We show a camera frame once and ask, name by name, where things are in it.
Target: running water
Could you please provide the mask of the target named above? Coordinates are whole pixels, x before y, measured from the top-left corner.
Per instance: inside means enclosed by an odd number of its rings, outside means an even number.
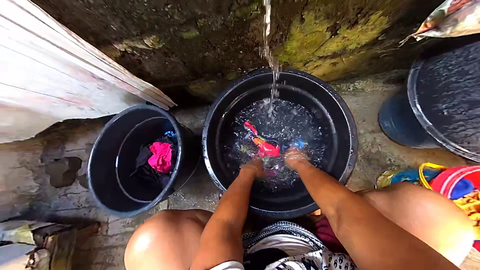
[[[268,116],[269,98],[254,102],[241,110],[234,122],[226,129],[227,134],[233,134],[223,141],[223,153],[229,172],[234,176],[240,171],[242,164],[248,163],[252,156],[258,153],[258,146],[252,141],[245,129],[245,121],[250,121],[264,138],[274,138],[285,151],[291,144],[303,141],[307,146],[310,161],[317,167],[324,162],[324,154],[328,148],[326,138],[331,135],[327,117],[287,100],[274,100],[274,121]],[[283,157],[265,157],[264,170],[266,177],[257,180],[257,189],[263,191],[280,191],[291,187],[300,176],[290,170]]]
[[[270,16],[272,13],[272,2],[271,0],[264,0],[265,6],[265,16],[264,16],[264,49],[263,49],[263,56],[267,59],[268,65],[272,69],[273,73],[273,83],[270,89],[270,107],[268,109],[268,117],[274,119],[273,112],[274,112],[274,98],[278,97],[278,91],[276,89],[276,81],[280,76],[280,67],[278,65],[278,60],[273,57],[270,47],[268,46],[268,35],[270,34]]]

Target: black cloth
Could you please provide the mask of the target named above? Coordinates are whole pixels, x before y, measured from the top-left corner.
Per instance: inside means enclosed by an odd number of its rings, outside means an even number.
[[[264,248],[245,255],[243,267],[245,270],[263,270],[271,263],[288,257],[285,251],[278,248]]]
[[[177,155],[178,155],[178,142],[176,137],[172,136],[164,136],[162,138],[157,139],[155,142],[161,142],[161,143],[169,143],[170,148],[172,149],[172,170],[175,167],[175,163],[177,161]],[[133,171],[130,175],[134,181],[136,181],[138,184],[141,184],[147,188],[165,188],[167,186],[171,172],[168,174],[159,172],[152,168],[150,164],[148,164],[148,159],[153,155],[153,153],[150,151],[150,146],[153,143],[150,143],[146,146],[143,146],[140,148],[138,157],[136,159],[136,169]]]

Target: black plastic basin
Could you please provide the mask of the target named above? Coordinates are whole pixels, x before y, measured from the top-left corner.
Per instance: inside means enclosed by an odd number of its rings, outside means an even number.
[[[271,71],[256,71],[231,84],[212,105],[203,130],[203,156],[214,183],[226,191],[233,182],[226,170],[222,142],[232,136],[228,125],[237,113],[255,101],[270,96]],[[317,117],[328,118],[329,140],[322,170],[346,184],[357,160],[357,128],[343,99],[324,81],[297,70],[282,72],[278,79],[279,99],[288,100],[310,109]],[[250,209],[265,217],[287,219],[318,209],[301,181],[281,191],[258,191],[253,186]]]
[[[140,147],[174,131],[178,156],[162,189],[132,181]],[[166,200],[193,174],[200,141],[167,111],[151,105],[128,108],[112,118],[98,136],[88,161],[88,183],[95,199],[117,216],[134,216]]]

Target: soapy water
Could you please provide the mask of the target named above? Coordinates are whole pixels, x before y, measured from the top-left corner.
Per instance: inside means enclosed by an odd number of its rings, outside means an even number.
[[[330,134],[328,120],[318,117],[305,107],[281,99],[270,98],[254,102],[236,116],[225,134],[232,134],[224,142],[224,157],[229,171],[236,177],[242,164],[250,162],[258,154],[251,133],[244,127],[245,121],[255,126],[260,136],[274,139],[280,144],[279,157],[264,157],[266,177],[256,179],[266,191],[279,191],[291,187],[300,179],[297,172],[285,164],[283,153],[295,142],[303,141],[310,162],[320,167]],[[270,108],[273,117],[269,116]]]

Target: concrete floor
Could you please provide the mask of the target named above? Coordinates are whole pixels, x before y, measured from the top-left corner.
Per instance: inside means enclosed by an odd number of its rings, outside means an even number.
[[[355,170],[347,187],[351,190],[373,188],[376,178],[384,171],[397,168],[416,168],[423,162],[433,162],[448,167],[465,164],[465,161],[442,149],[412,149],[390,141],[380,130],[377,113],[382,102],[397,91],[405,89],[407,71],[393,71],[375,74],[332,85],[344,98],[355,118],[359,151]],[[208,108],[172,110],[178,121],[200,134]],[[74,269],[121,270],[126,243],[146,218],[164,209],[205,209],[215,210],[219,200],[219,190],[212,183],[204,165],[197,168],[187,184],[147,213],[133,218],[118,218],[107,214],[94,202],[90,192],[80,185],[84,182],[86,160],[91,144],[100,131],[96,122],[89,128],[72,131],[65,140],[64,156],[77,156],[82,159],[79,177],[71,186],[49,187],[48,196],[37,202],[36,215],[43,219],[93,220],[101,222],[99,232],[79,242],[74,254]]]

